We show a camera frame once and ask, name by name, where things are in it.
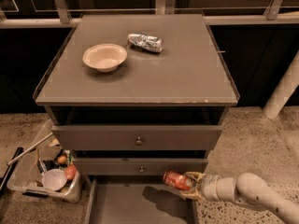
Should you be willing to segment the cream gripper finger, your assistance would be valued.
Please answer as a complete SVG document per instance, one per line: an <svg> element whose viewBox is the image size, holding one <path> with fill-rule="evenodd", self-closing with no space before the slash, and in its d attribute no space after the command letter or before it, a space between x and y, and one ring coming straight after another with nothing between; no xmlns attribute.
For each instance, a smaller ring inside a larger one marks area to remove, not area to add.
<svg viewBox="0 0 299 224"><path fill-rule="evenodd" d="M199 172L186 172L185 175L188 176L189 178L195 180L196 182L199 182L206 176L205 174L202 174Z"/></svg>
<svg viewBox="0 0 299 224"><path fill-rule="evenodd" d="M185 191L181 190L180 194L187 199L191 199L191 200L195 200L195 201L204 200L204 197L202 196L202 194L198 190L198 188L192 188L190 190L185 190Z"/></svg>

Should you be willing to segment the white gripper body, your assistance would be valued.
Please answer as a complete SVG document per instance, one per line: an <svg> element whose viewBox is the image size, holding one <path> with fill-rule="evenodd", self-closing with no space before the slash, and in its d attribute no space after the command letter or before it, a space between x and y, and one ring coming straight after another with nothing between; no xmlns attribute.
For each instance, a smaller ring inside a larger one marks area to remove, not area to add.
<svg viewBox="0 0 299 224"><path fill-rule="evenodd" d="M217 193L217 183L219 179L219 175L205 175L201 179L199 190L206 200L211 202L218 202L220 200Z"/></svg>

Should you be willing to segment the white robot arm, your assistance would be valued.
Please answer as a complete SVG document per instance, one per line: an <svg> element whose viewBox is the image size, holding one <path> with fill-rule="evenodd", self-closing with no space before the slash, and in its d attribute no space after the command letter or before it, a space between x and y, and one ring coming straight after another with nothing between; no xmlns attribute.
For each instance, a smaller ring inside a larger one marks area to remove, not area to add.
<svg viewBox="0 0 299 224"><path fill-rule="evenodd" d="M230 202L256 211L267 210L285 224L299 224L299 205L274 191L259 176L244 173L237 178L187 172L193 187L180 194L192 200Z"/></svg>

